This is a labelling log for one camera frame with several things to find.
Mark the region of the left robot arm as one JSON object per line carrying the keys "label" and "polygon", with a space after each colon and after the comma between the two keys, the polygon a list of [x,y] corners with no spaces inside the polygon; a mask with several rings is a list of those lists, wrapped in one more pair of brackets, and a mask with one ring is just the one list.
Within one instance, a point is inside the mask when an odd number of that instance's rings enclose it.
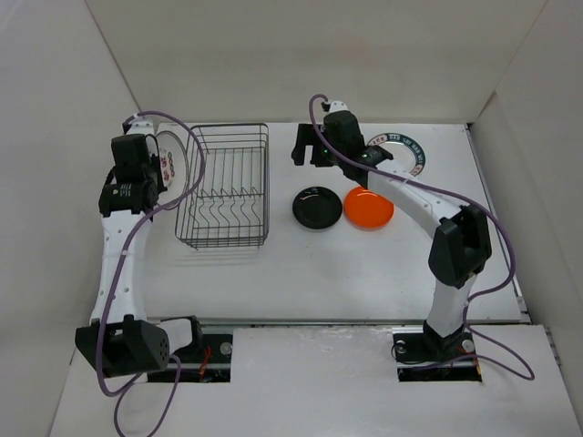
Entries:
{"label": "left robot arm", "polygon": [[194,361],[203,335],[193,316],[148,321],[143,298],[144,258],[152,214],[165,191],[158,151],[150,134],[111,141],[114,166],[98,209],[104,234],[98,295],[90,321],[75,344],[104,379],[164,371],[173,353]]}

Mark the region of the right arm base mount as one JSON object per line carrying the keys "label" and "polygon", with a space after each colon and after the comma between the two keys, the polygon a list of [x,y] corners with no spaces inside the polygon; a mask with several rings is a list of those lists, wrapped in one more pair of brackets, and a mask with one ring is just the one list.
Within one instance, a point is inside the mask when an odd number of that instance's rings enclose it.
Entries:
{"label": "right arm base mount", "polygon": [[391,348],[399,382],[481,382],[474,339],[462,332],[452,343],[437,349],[423,332],[395,332]]}

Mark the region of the white plate red characters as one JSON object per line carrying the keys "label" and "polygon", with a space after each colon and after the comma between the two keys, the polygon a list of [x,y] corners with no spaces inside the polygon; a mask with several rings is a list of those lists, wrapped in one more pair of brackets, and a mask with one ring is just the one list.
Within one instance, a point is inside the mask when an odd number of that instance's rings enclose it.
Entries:
{"label": "white plate red characters", "polygon": [[181,195],[188,185],[189,164],[184,141],[169,130],[157,133],[162,176],[166,191],[161,195],[166,202]]}

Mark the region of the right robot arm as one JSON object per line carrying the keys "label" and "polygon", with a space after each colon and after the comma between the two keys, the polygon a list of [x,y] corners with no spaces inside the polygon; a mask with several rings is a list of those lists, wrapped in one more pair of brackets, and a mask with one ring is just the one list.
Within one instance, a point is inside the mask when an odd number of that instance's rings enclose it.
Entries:
{"label": "right robot arm", "polygon": [[291,159],[297,166],[340,168],[425,231],[435,278],[432,307],[421,331],[394,335],[397,360],[422,364],[461,356],[464,342],[472,339],[465,325],[470,291],[492,255],[486,209],[419,182],[383,144],[365,142],[357,118],[346,108],[330,108],[321,124],[300,124]]}

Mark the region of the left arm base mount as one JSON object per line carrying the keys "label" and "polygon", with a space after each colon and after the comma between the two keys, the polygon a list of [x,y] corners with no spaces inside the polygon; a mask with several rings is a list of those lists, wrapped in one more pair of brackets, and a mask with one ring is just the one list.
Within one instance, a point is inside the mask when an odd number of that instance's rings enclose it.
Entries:
{"label": "left arm base mount", "polygon": [[200,346],[190,345],[174,352],[181,361],[179,382],[230,382],[232,353],[232,331],[204,332]]}

